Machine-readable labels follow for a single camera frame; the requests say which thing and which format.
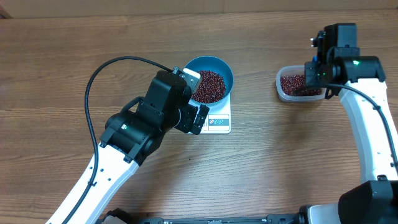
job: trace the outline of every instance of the plastic container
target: plastic container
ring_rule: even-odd
[[[195,72],[200,71],[200,70],[208,70],[212,72],[219,73],[224,78],[224,83],[225,83],[225,94],[224,97],[214,103],[202,103],[206,106],[214,106],[217,105],[218,103],[222,102],[225,100],[225,98],[231,93],[232,87],[234,85],[234,75],[232,73],[231,68],[228,66],[227,63],[225,63],[223,60],[219,59],[218,57],[214,56],[201,56],[193,59],[192,61],[188,62],[185,68],[189,68],[190,70],[193,70]]]
[[[309,102],[324,99],[326,92],[325,88],[322,88],[322,94],[317,96],[289,96],[283,92],[280,85],[280,78],[301,74],[304,74],[304,65],[287,66],[279,70],[278,74],[276,75],[276,89],[278,91],[280,100],[284,102]]]

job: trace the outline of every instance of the wooden table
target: wooden table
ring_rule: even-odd
[[[201,55],[235,76],[232,132],[173,130],[105,212],[164,218],[253,217],[336,202],[359,185],[351,126],[338,98],[282,103],[275,75],[315,54],[311,37],[336,22],[358,24],[363,55],[387,74],[398,123],[398,11],[270,12],[0,20],[0,222],[43,223],[93,154],[83,110],[86,83],[122,55],[183,67]],[[99,136],[105,121],[145,95],[158,68],[122,61],[90,93]]]

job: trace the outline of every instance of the clear plastic container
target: clear plastic container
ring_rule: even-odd
[[[276,75],[276,89],[278,91],[280,100],[284,102],[309,102],[324,99],[326,92],[325,88],[322,88],[322,94],[317,96],[289,96],[283,92],[280,85],[280,78],[301,74],[304,74],[304,65],[287,66],[279,70],[278,74]]]

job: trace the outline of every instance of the white kitchen scale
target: white kitchen scale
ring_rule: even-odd
[[[200,107],[196,101],[190,100],[189,103]],[[231,95],[228,94],[215,105],[207,106],[210,110],[200,134],[229,134],[231,132]]]

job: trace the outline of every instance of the pile of red beans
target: pile of red beans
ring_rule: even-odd
[[[226,91],[224,78],[216,72],[201,70],[201,83],[192,99],[199,103],[215,103],[220,101]]]
[[[322,89],[305,88],[304,74],[281,77],[280,85],[282,91],[289,96],[317,96],[322,94]]]

